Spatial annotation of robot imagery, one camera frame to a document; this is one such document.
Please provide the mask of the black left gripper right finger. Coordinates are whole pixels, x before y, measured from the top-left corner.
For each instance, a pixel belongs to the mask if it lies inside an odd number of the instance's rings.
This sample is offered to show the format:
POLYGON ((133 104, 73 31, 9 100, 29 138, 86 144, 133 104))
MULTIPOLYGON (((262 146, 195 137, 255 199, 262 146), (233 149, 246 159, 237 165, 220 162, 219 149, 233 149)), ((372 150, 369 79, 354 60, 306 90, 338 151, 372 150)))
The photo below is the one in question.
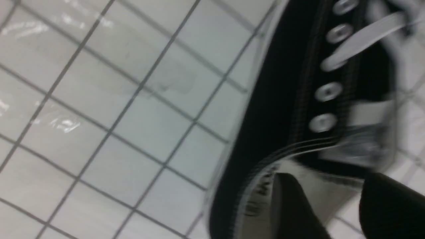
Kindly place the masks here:
POLYGON ((366 239, 423 239, 425 197, 381 173, 363 183, 359 221, 366 239))

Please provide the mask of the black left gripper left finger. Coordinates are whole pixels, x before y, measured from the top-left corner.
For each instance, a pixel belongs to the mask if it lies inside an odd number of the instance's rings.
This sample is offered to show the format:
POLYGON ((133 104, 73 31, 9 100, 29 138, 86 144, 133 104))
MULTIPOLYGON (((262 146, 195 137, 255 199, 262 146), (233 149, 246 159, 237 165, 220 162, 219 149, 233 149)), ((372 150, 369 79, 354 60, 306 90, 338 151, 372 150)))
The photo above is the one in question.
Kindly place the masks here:
POLYGON ((271 197, 272 239, 329 239, 298 180, 291 174, 274 176, 271 197))

